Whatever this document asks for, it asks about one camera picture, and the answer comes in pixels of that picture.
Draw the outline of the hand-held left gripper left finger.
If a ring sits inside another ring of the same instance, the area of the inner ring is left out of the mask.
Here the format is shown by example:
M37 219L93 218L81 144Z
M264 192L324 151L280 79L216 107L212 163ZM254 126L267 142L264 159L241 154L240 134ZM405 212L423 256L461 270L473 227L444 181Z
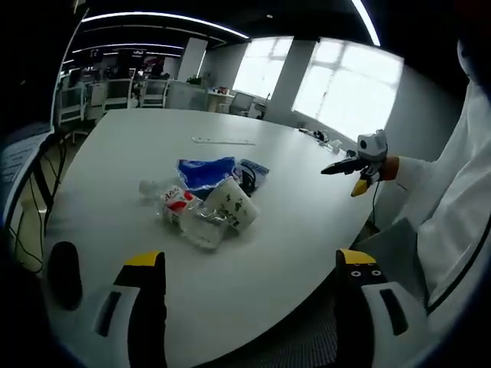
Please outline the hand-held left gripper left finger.
M161 251L126 261L116 277L81 299L85 367L166 367L166 259Z

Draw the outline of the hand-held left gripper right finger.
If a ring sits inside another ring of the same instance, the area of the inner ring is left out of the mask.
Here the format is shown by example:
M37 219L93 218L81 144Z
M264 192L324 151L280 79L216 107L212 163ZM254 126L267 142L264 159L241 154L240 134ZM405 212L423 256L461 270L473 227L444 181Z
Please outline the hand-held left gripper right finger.
M427 345L425 308L373 257L337 250L335 281L337 367L402 367Z

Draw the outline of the person's right hand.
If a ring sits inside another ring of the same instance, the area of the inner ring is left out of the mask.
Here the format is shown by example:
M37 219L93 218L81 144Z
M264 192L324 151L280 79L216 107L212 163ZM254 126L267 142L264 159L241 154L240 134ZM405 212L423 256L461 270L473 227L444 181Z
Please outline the person's right hand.
M400 165L399 156L388 156L381 167L381 178L384 181L391 181L397 178Z

